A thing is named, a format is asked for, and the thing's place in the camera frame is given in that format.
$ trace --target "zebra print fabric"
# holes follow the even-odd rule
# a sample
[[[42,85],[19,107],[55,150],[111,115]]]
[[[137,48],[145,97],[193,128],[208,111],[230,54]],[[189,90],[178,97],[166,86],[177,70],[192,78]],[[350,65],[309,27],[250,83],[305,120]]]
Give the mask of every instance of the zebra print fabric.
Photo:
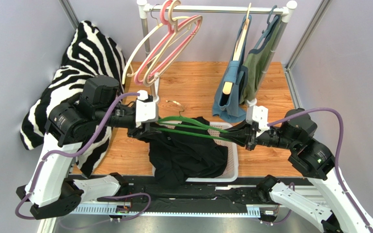
[[[103,35],[91,22],[81,22],[53,81],[23,120],[20,137],[24,147],[32,150],[43,144],[44,126],[50,111],[60,103],[76,102],[87,79],[107,75],[121,83],[125,64],[121,49],[111,38]],[[119,92],[124,93],[122,85]],[[111,127],[104,127],[89,149],[77,157],[76,165],[85,177],[90,177],[105,156],[111,134]]]

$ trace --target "wooden platform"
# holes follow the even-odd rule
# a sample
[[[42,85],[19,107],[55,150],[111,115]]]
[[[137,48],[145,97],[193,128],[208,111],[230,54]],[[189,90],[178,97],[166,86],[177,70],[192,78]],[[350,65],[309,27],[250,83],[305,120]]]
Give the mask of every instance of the wooden platform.
[[[226,69],[225,62],[177,62],[161,77],[159,115],[178,115],[179,107],[166,100],[175,100],[185,106],[185,117],[203,116],[209,121],[222,121],[212,116],[214,95]],[[126,80],[126,92],[136,92],[143,86]],[[127,98],[129,103],[135,98]],[[272,63],[257,94],[257,105],[269,109],[269,122],[279,120],[293,108],[290,92],[280,63]],[[152,175],[146,144],[126,136],[127,130],[114,130],[112,145],[96,169],[95,174],[119,172],[122,175]],[[258,146],[253,151],[238,147],[239,176],[300,176],[287,161],[290,152]]]

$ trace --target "blue garment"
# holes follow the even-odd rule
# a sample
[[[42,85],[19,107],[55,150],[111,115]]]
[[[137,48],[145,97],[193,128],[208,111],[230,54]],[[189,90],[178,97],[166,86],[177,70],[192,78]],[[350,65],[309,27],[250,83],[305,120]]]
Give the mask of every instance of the blue garment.
[[[245,16],[240,26],[240,29],[238,31],[237,40],[239,40],[240,38],[240,34],[241,34],[241,31],[242,31],[242,28],[244,26],[246,19],[247,17]],[[248,16],[248,19],[249,19],[248,27],[250,27],[251,15]],[[241,49],[239,60],[232,61],[233,56],[234,56],[234,52],[233,52],[233,55],[231,56],[231,61],[228,63],[228,67],[226,71],[224,72],[224,76],[222,77],[221,83],[218,86],[217,92],[215,93],[214,104],[212,106],[212,116],[214,117],[220,116],[221,119],[229,123],[235,123],[235,122],[240,122],[240,121],[245,120],[246,112],[238,106],[239,97],[241,95],[240,83],[242,79],[242,76],[239,77],[238,74],[240,72],[240,67],[244,60],[247,34],[248,34],[248,29],[245,34],[244,44]],[[225,82],[233,83],[233,87],[229,95],[226,95],[222,92]]]

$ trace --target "white basket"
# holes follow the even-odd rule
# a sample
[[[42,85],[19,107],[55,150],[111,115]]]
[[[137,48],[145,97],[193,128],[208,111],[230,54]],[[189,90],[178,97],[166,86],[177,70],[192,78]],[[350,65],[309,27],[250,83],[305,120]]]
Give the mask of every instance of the white basket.
[[[168,121],[168,123],[179,124],[180,121]],[[228,129],[232,125],[226,122],[210,122],[210,126],[216,127],[219,129]],[[219,136],[220,132],[215,130],[208,130],[211,136]],[[214,139],[215,143],[221,146],[228,147],[228,162],[227,167],[222,175],[215,178],[188,178],[186,182],[233,182],[238,177],[238,151],[237,145],[232,142],[227,142],[223,140]],[[152,174],[155,174],[155,167],[152,166]]]

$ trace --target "green hanger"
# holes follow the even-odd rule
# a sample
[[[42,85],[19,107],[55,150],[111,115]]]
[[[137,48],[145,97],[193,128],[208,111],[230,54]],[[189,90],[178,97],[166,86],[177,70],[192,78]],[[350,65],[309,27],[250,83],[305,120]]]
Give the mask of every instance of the green hanger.
[[[219,128],[216,128],[216,127],[205,125],[205,124],[203,124],[203,123],[201,123],[197,120],[181,116],[181,112],[184,112],[185,108],[180,103],[178,103],[174,100],[167,100],[166,102],[173,102],[173,103],[177,104],[178,106],[182,107],[182,111],[179,111],[179,116],[167,116],[167,117],[164,117],[162,119],[159,119],[158,122],[157,122],[158,124],[184,127],[184,128],[190,128],[190,129],[197,129],[197,130],[215,130],[215,131],[218,131],[220,133],[227,133],[227,130],[222,130],[222,129],[219,129]],[[168,123],[166,121],[181,121],[181,122],[187,122],[187,123],[190,123],[190,124],[193,124],[193,125],[196,125],[196,126],[181,125],[181,124],[176,124],[176,123]]]
[[[158,128],[154,127],[154,129],[157,129],[159,131],[164,131],[164,132],[179,133],[179,134],[185,134],[185,135],[190,135],[190,136],[195,136],[195,137],[205,137],[205,138],[211,138],[211,139],[217,139],[217,140],[232,142],[231,140],[228,140],[226,138],[216,137],[216,136],[211,136],[211,135],[206,135],[206,134],[192,133],[192,132],[186,132],[186,131],[182,131],[182,130],[175,130],[175,129],[168,129],[168,128],[159,128],[159,127]]]

